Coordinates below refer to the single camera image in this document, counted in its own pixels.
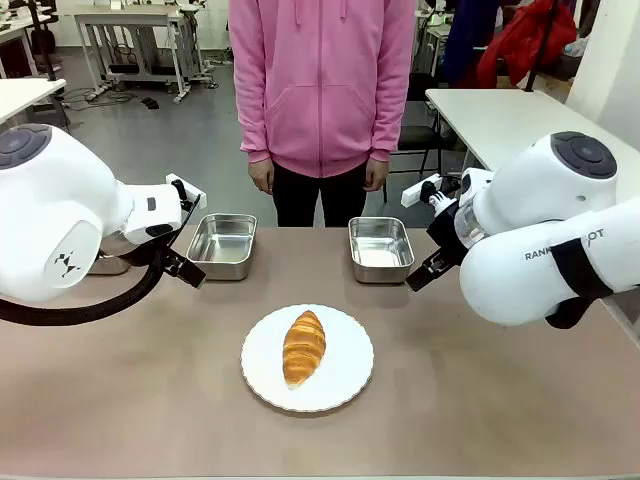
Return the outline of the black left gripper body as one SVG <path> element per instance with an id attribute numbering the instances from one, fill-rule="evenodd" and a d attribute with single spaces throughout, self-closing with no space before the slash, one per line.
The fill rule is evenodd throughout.
<path id="1" fill-rule="evenodd" d="M 152 266 L 156 270 L 172 270 L 174 268 L 173 242 L 173 238 L 156 239 L 152 242 Z"/>

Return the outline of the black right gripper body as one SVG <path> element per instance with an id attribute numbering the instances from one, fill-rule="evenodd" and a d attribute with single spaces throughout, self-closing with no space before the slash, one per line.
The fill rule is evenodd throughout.
<path id="1" fill-rule="evenodd" d="M 428 268 L 451 268 L 462 264 L 468 248 L 455 230 L 454 220 L 458 210 L 459 203 L 454 200 L 435 214 L 434 220 L 427 228 L 427 233 L 439 247 L 424 261 Z"/>

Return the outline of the person's left hand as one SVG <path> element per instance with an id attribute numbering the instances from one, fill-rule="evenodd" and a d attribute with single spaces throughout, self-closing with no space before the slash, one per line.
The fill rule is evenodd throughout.
<path id="1" fill-rule="evenodd" d="M 364 190 L 366 192 L 375 192 L 380 190 L 385 184 L 388 173 L 389 165 L 387 162 L 370 158 L 366 165 Z"/>

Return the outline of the person's right hand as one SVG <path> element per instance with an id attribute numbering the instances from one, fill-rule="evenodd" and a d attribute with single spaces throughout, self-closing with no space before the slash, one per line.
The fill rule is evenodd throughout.
<path id="1" fill-rule="evenodd" d="M 270 158 L 248 165 L 248 174 L 254 185 L 267 195 L 273 194 L 274 173 L 274 166 Z"/>

